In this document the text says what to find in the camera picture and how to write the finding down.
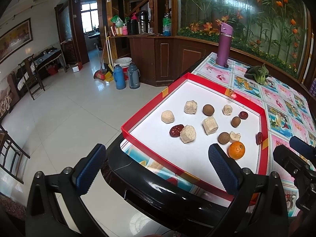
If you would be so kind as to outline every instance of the gray thermos flask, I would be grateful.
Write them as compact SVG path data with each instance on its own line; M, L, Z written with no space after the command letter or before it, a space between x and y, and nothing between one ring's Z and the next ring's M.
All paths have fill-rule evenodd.
M140 87L139 77L140 73L135 63L131 63L127 69L128 82L130 83L130 89L137 89Z

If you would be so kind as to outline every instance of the framed painting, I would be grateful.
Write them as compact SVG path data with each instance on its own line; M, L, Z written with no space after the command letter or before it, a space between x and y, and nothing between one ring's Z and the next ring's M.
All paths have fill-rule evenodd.
M0 37L0 63L32 40L31 18L28 18Z

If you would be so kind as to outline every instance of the bolt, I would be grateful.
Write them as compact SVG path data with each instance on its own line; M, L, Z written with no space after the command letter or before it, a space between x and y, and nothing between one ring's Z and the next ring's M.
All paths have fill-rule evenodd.
M249 175L249 174L251 173L251 170L250 170L249 168L247 168L247 167L244 167L244 168L242 169L242 171L243 171L246 175Z
M42 176L43 172L42 171L38 171L35 173L35 177L36 178L40 178Z
M273 176L274 178L278 178L278 177L279 177L279 174L278 174L277 172L273 171L273 172L272 172L272 176Z
M69 166L63 170L65 174L69 174L71 171L72 171L72 167L69 167Z

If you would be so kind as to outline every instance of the beige cube-shaped food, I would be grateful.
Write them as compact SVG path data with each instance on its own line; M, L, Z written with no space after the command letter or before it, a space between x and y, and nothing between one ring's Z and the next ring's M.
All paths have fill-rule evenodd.
M194 141L197 136L193 126L186 125L180 132L180 138L184 143Z
M235 142L240 140L240 133L235 134L233 131L230 132L230 141L229 142Z
M230 105L224 106L224 108L223 108L224 115L229 116L232 114L232 112L233 112L233 108Z
M166 124L174 122L174 115L172 111L164 111L161 114L161 120Z
M195 101L187 101L184 106L184 112L187 114L195 114L198 104Z
M218 125L213 116L207 117L203 120L203 127L206 134L213 134L218 129Z

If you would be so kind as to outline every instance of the glass panel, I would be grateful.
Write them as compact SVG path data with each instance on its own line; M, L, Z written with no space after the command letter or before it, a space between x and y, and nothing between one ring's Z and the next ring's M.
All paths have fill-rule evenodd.
M232 47L297 77L307 30L302 0L179 0L179 35L218 42L221 22L234 28Z
M90 8L91 8L91 10L97 9L98 8L98 4L96 2L90 3Z
M98 11L91 11L91 19L92 19L92 27L98 28L99 27L99 16Z
M82 4L81 5L81 11L87 11L87 10L90 10L90 4L89 3Z
M81 13L81 20L83 32L87 33L89 31L92 31L91 17L89 11Z

